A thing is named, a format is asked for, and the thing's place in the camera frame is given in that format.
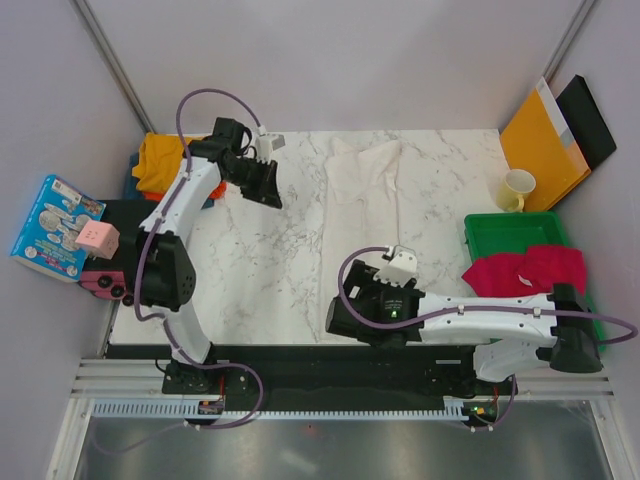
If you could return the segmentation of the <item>white t shirt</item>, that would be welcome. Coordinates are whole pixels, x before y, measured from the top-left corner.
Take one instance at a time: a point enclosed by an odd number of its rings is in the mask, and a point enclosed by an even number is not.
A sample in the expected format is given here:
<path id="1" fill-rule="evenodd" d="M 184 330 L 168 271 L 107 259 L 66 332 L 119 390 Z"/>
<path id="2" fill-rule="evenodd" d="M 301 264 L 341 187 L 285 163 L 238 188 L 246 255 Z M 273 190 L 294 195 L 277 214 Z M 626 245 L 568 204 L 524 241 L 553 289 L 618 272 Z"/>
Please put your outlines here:
<path id="1" fill-rule="evenodd" d="M 331 141 L 324 164 L 327 176 L 320 250 L 319 327 L 323 343 L 347 343 L 326 332 L 331 300 L 338 295 L 338 269 L 353 252 L 399 243 L 397 140 L 360 150 L 341 139 Z"/>

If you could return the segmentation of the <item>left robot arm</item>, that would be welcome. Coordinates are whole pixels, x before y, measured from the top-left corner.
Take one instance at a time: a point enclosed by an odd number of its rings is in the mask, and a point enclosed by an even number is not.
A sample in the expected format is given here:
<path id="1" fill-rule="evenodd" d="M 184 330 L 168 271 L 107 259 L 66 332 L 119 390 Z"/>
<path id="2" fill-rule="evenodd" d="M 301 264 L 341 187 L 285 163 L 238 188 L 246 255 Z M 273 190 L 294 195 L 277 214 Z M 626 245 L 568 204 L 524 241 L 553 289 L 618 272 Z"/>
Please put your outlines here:
<path id="1" fill-rule="evenodd" d="M 284 136 L 260 126 L 257 138 L 244 145 L 250 132 L 236 120 L 218 118 L 211 135 L 183 143 L 183 160 L 168 192 L 134 233 L 120 237 L 135 315 L 141 322 L 162 323 L 173 358 L 188 365 L 185 382 L 198 393 L 215 389 L 220 371 L 206 360 L 211 342 L 192 303 L 196 271 L 186 243 L 195 220 L 221 182 L 237 186 L 247 200 L 282 207 L 272 154 L 285 145 Z"/>

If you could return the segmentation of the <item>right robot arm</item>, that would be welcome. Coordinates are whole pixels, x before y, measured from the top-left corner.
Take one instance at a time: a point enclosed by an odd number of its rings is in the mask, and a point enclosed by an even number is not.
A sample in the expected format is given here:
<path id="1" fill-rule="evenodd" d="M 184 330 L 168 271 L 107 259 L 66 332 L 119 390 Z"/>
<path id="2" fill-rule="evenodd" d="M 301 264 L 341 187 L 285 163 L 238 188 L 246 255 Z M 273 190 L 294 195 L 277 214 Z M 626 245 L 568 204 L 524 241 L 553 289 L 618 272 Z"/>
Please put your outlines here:
<path id="1" fill-rule="evenodd" d="M 447 297 L 417 289 L 416 274 L 417 258 L 407 250 L 385 254 L 379 268 L 361 260 L 341 266 L 327 332 L 374 347 L 470 346 L 472 360 L 457 377 L 473 394 L 543 366 L 572 374 L 601 371 L 589 307 L 572 285 L 525 297 Z"/>

